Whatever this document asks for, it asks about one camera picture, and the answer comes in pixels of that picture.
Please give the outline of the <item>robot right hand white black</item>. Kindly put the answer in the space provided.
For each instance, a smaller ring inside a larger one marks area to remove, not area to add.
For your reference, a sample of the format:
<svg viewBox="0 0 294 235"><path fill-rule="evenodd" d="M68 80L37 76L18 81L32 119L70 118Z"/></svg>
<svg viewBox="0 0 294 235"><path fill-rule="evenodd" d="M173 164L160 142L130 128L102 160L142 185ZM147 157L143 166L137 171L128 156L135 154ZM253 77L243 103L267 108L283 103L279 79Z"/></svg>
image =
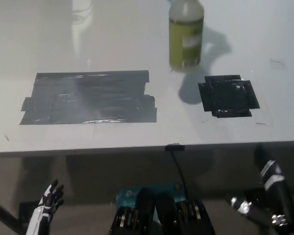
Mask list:
<svg viewBox="0 0 294 235"><path fill-rule="evenodd" d="M260 171L268 210L237 196L228 196L227 203L257 225L294 233L294 201L279 164L261 145L255 148L254 164Z"/></svg>

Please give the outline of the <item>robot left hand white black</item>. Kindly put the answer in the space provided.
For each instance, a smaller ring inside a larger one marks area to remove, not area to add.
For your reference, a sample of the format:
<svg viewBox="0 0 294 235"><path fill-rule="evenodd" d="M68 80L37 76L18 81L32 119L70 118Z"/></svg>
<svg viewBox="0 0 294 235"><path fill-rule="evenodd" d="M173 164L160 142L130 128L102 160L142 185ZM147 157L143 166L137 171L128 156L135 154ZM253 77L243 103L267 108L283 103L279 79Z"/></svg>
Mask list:
<svg viewBox="0 0 294 235"><path fill-rule="evenodd" d="M64 185L58 185L55 179L45 190L38 206L34 209L26 235L49 235L54 214L64 203Z"/></svg>

